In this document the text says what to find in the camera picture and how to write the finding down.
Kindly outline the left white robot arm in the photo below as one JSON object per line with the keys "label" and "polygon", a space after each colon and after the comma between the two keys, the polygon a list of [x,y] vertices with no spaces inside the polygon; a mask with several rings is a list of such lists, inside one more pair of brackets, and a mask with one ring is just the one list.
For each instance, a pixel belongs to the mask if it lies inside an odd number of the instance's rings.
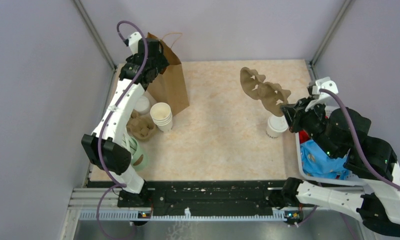
{"label": "left white robot arm", "polygon": [[128,43],[137,49],[120,69],[116,90],[100,123],[91,134],[83,135],[81,144],[89,161],[129,192],[129,200],[135,206],[142,207],[148,202],[149,194],[142,189],[144,179],[131,165],[133,156],[127,123],[139,98],[169,66],[169,62],[158,39],[146,38]]}

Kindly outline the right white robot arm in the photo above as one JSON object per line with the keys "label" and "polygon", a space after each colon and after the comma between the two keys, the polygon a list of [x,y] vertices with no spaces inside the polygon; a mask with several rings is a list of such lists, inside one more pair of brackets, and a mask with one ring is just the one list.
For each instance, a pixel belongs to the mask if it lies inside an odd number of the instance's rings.
{"label": "right white robot arm", "polygon": [[326,116],[311,97],[281,107],[289,130],[304,131],[330,159],[345,158],[344,168],[359,177],[372,193],[351,195],[295,177],[281,191],[287,206],[310,204],[348,215],[380,235],[400,238],[400,165],[392,146],[369,136],[370,119],[343,104]]}

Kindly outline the red snack packet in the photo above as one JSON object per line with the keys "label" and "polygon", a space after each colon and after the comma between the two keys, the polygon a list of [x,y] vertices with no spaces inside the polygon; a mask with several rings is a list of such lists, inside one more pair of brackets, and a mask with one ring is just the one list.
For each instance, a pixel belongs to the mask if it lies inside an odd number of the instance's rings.
{"label": "red snack packet", "polygon": [[310,136],[304,130],[300,131],[298,135],[300,144],[303,144],[311,139]]}

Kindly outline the brown paper bag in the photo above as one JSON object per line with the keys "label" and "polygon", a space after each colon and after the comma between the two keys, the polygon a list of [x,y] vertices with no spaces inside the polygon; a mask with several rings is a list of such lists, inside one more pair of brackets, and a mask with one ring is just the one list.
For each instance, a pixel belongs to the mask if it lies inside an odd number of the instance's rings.
{"label": "brown paper bag", "polygon": [[164,56],[169,62],[169,66],[149,85],[147,92],[156,102],[168,104],[172,114],[176,116],[190,106],[182,62],[163,38],[150,32],[147,37],[158,39],[163,44]]}

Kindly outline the white plastic basket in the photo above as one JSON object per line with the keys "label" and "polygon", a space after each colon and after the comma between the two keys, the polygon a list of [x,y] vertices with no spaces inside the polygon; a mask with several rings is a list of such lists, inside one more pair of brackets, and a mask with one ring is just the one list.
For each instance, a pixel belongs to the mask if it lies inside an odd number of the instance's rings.
{"label": "white plastic basket", "polygon": [[330,151],[322,150],[306,132],[295,134],[299,172],[308,181],[342,186],[364,186],[366,183],[344,167],[351,149],[355,148],[349,126],[343,112],[335,106],[326,106],[325,118],[331,119],[329,140],[339,148],[331,158]]}

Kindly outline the brown cardboard cup carrier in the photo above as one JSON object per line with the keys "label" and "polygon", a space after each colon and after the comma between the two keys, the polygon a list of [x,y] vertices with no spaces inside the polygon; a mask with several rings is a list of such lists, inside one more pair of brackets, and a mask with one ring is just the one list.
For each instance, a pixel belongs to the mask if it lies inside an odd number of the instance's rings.
{"label": "brown cardboard cup carrier", "polygon": [[279,83],[265,81],[266,76],[256,69],[242,67],[240,84],[243,92],[253,100],[261,101],[263,107],[273,115],[282,117],[281,106],[287,105],[291,91],[283,89]]}

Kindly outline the stack of white lids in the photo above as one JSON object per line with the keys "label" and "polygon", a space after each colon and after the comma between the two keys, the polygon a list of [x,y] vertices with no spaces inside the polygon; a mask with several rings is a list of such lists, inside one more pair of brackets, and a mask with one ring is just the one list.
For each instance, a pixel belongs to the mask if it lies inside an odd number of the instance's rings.
{"label": "stack of white lids", "polygon": [[140,115],[146,115],[150,112],[151,104],[149,99],[142,95],[135,104],[134,110]]}

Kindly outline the stack of white paper cups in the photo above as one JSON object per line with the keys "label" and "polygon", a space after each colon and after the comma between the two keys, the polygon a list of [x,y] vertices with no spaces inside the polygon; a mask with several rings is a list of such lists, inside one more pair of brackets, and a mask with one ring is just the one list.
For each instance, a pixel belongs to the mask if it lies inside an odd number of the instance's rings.
{"label": "stack of white paper cups", "polygon": [[165,102],[158,102],[150,109],[150,116],[154,124],[164,133],[168,133],[173,127],[173,114],[171,107]]}

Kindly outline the stack of cardboard cup carriers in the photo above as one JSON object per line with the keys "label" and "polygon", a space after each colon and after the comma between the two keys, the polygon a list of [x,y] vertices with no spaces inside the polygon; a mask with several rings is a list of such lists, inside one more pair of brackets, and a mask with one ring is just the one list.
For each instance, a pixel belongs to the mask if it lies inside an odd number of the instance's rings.
{"label": "stack of cardboard cup carriers", "polygon": [[135,110],[130,115],[126,129],[129,134],[141,142],[149,141],[158,132],[158,128],[150,116],[141,115]]}

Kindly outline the blue snack packet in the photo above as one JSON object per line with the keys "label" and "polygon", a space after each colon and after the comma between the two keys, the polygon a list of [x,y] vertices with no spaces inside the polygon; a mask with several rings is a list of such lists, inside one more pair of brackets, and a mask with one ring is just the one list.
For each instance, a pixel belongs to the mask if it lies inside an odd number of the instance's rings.
{"label": "blue snack packet", "polygon": [[344,167],[347,157],[330,158],[313,140],[304,142],[299,147],[302,170],[306,175],[345,180],[351,173]]}

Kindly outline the white paper coffee cup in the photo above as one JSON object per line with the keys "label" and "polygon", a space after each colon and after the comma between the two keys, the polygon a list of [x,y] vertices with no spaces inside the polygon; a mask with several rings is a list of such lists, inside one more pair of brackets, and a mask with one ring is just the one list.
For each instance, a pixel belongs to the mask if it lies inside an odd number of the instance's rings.
{"label": "white paper coffee cup", "polygon": [[276,139],[276,138],[278,138],[279,136],[281,136],[285,131],[284,131],[284,130],[274,129],[274,128],[271,128],[271,127],[268,126],[268,127],[266,128],[265,132],[266,132],[266,135],[267,135],[269,138]]}

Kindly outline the white plastic cup lid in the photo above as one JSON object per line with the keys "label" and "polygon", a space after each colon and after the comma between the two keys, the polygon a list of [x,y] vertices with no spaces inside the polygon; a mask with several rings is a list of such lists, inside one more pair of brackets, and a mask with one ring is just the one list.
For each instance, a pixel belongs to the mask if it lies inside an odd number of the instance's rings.
{"label": "white plastic cup lid", "polygon": [[280,134],[288,128],[289,126],[284,116],[271,115],[267,120],[267,132]]}

